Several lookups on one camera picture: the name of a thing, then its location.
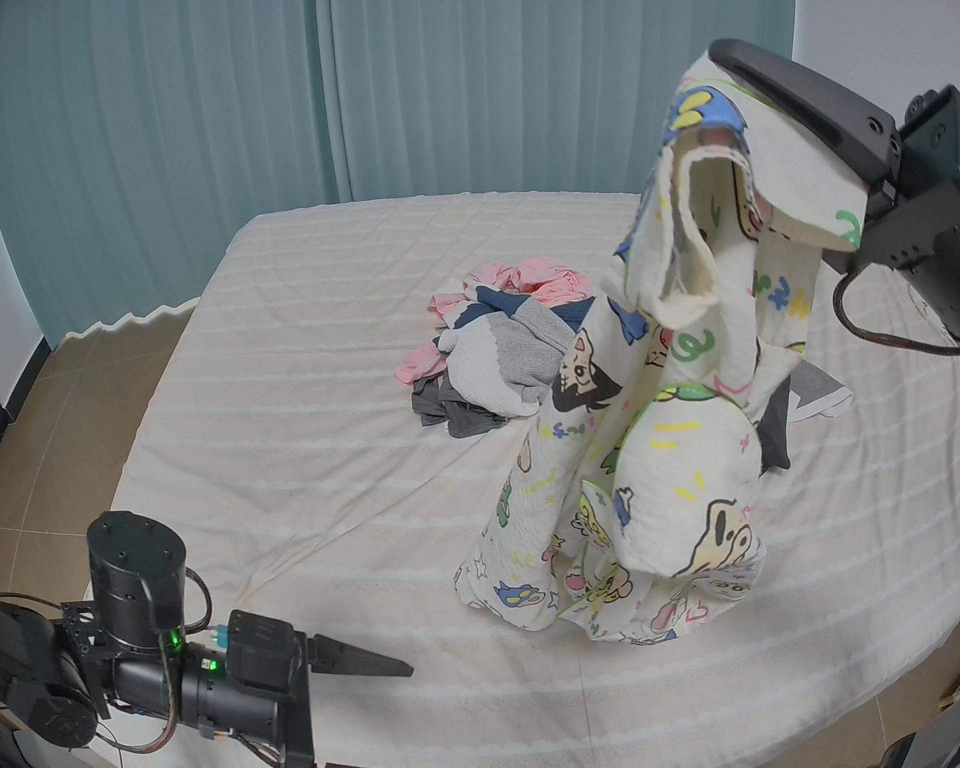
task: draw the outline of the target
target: pile of clothes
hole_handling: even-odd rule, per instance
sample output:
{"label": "pile of clothes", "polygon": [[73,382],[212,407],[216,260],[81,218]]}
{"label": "pile of clothes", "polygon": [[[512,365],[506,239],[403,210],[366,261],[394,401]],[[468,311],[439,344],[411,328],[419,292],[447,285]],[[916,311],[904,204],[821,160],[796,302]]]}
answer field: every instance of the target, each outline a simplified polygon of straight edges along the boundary
{"label": "pile of clothes", "polygon": [[593,304],[589,290],[586,275],[544,256],[451,280],[427,305],[442,332],[396,367],[420,422],[448,421],[462,438],[537,413]]}

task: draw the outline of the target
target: floor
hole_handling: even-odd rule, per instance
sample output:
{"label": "floor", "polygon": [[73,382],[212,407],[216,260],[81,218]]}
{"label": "floor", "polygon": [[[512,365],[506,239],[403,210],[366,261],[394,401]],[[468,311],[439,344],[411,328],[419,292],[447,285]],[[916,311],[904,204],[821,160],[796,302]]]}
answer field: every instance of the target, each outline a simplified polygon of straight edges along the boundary
{"label": "floor", "polygon": [[[84,531],[109,509],[147,403],[189,319],[70,339],[0,440],[0,590],[81,599]],[[765,768],[867,768],[938,713],[960,677],[960,629],[912,672]]]}

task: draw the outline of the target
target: white wall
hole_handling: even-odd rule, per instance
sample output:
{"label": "white wall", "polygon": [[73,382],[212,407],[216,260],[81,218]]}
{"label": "white wall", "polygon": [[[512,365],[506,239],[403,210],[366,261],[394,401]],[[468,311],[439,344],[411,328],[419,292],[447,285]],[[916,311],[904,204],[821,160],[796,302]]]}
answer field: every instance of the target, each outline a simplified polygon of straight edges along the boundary
{"label": "white wall", "polygon": [[0,233],[0,405],[6,405],[43,334]]}
{"label": "white wall", "polygon": [[918,93],[960,88],[958,0],[796,0],[793,58],[903,122]]}

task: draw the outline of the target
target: teal curtain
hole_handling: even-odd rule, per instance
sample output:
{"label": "teal curtain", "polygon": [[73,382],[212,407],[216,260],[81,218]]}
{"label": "teal curtain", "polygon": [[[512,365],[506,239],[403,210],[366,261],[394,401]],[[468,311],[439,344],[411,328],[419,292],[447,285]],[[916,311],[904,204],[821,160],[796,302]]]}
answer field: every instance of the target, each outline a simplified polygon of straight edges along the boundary
{"label": "teal curtain", "polygon": [[0,0],[0,230],[51,343],[304,205],[638,191],[684,69],[792,0]]}

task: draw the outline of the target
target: mattress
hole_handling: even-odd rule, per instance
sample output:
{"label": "mattress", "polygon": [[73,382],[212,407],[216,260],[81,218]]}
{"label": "mattress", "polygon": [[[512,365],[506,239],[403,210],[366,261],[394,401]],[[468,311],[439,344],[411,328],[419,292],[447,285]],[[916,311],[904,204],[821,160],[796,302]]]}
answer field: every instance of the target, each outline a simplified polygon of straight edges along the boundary
{"label": "mattress", "polygon": [[[650,647],[590,642],[562,621],[524,632],[460,602],[454,571],[527,423],[466,440],[421,427],[394,365],[433,335],[427,297],[449,277],[549,255],[595,281],[635,207],[524,193],[263,215],[210,280],[113,506],[183,537],[215,621],[266,613],[414,665],[410,679],[311,676],[319,764],[755,766],[879,692],[960,617],[957,363],[851,336],[826,266],[807,358],[853,403],[789,425],[793,467],[763,477],[752,517],[770,555],[747,600]],[[940,341],[879,268],[848,307]],[[188,620],[202,609],[190,588]],[[119,714],[111,726],[128,743],[159,730]],[[187,729],[156,756],[125,756],[245,760]]]}

